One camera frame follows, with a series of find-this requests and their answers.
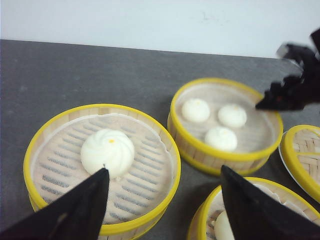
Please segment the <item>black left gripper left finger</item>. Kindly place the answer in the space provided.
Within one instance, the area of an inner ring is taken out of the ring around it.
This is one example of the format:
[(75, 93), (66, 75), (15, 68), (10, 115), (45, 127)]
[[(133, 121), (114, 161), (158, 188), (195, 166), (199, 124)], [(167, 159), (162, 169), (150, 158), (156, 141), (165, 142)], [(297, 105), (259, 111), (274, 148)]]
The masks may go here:
[(110, 176), (101, 168), (63, 196), (0, 233), (2, 240), (96, 240)]

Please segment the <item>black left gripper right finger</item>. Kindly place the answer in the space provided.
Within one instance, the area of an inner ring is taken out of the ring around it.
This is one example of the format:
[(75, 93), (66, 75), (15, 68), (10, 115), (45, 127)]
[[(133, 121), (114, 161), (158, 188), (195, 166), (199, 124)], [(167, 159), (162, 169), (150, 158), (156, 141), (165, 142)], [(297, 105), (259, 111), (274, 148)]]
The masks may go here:
[(320, 227), (274, 200), (230, 167), (221, 167), (228, 220), (237, 240), (318, 240)]

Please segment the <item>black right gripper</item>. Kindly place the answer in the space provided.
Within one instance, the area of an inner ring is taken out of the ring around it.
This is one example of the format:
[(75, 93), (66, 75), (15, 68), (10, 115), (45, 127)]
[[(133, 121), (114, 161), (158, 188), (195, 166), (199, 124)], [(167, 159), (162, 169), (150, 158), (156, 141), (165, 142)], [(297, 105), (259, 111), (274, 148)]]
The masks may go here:
[(320, 30), (310, 34), (315, 50), (304, 45), (283, 43), (276, 54), (301, 67), (301, 75), (289, 75), (273, 81), (256, 105), (256, 110), (298, 111), (306, 104), (320, 101)]

